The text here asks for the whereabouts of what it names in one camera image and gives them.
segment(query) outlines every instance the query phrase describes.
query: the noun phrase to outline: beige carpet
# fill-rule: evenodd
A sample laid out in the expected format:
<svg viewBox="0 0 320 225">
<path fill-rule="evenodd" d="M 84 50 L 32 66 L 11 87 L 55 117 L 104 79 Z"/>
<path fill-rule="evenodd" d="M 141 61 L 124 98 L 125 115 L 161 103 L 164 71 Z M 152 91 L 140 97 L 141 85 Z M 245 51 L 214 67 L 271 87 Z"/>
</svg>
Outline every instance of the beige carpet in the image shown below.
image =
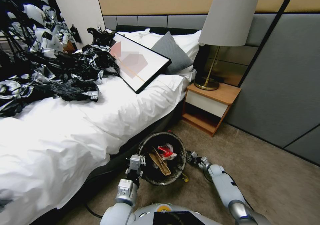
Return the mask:
<svg viewBox="0 0 320 225">
<path fill-rule="evenodd" d="M 320 169 L 290 153 L 265 143 L 238 129 L 222 124 L 214 137 L 184 121 L 169 127 L 188 150 L 206 155 L 212 163 L 222 165 L 257 211 L 272 224 L 320 224 Z M 137 207 L 170 202 L 200 212 L 221 224 L 234 224 L 222 205 L 214 186 L 202 172 L 190 165 L 185 174 L 189 182 L 179 179 L 166 187 L 155 187 L 140 180 Z M 98 214 L 114 204 L 117 185 L 124 173 L 105 186 L 89 202 Z M 75 206 L 58 224 L 99 224 L 82 204 Z"/>
</svg>

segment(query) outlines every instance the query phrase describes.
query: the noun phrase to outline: lamp shade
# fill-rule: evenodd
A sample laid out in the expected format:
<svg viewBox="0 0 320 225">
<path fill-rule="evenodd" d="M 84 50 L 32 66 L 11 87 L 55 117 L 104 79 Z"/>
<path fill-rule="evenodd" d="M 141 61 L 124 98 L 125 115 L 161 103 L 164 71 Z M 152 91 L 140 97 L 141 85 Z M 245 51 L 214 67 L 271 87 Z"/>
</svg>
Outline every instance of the lamp shade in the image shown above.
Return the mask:
<svg viewBox="0 0 320 225">
<path fill-rule="evenodd" d="M 246 43 L 258 0 L 213 0 L 199 42 L 217 46 Z"/>
</svg>

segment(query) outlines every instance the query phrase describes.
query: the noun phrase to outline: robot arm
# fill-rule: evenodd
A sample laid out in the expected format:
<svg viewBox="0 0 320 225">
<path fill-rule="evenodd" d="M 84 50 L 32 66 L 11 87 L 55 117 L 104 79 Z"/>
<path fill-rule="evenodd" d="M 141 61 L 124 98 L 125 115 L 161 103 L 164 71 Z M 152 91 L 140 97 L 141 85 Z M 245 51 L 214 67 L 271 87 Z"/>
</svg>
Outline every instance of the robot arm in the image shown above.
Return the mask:
<svg viewBox="0 0 320 225">
<path fill-rule="evenodd" d="M 140 163 L 141 156 L 131 156 L 129 168 L 126 171 L 127 177 L 126 179 L 121 179 L 118 185 L 118 193 L 115 199 L 116 203 L 106 210 L 100 225 L 126 225 L 136 220 L 133 207 L 137 200 L 139 178 L 142 175 Z"/>
<path fill-rule="evenodd" d="M 236 183 L 222 166 L 211 164 L 207 157 L 198 157 L 196 152 L 188 152 L 187 160 L 209 173 L 223 205 L 230 211 L 236 224 L 271 225 L 265 216 L 249 208 Z"/>
</svg>

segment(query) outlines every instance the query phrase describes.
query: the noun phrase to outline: framed picture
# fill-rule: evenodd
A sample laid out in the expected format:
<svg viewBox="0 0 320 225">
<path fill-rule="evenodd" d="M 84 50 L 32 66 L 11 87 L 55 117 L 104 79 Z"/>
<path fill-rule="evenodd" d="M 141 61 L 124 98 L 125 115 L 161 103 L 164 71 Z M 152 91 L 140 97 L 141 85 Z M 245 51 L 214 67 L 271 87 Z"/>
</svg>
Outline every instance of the framed picture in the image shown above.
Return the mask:
<svg viewBox="0 0 320 225">
<path fill-rule="evenodd" d="M 171 64 L 169 58 L 118 33 L 113 40 L 110 54 L 116 59 L 121 78 L 135 93 L 140 93 Z"/>
</svg>

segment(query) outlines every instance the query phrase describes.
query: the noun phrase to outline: white duvet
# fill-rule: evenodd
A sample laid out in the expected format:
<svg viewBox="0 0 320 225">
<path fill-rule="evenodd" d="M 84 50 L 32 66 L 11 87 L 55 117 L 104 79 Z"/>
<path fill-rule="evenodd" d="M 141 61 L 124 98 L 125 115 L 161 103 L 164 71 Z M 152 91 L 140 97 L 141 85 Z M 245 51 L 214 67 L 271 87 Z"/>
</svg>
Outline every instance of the white duvet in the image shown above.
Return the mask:
<svg viewBox="0 0 320 225">
<path fill-rule="evenodd" d="M 0 118 L 0 224 L 64 206 L 110 154 L 170 113 L 194 76 L 159 75 L 140 94 L 110 76 L 97 103 L 47 98 Z"/>
</svg>

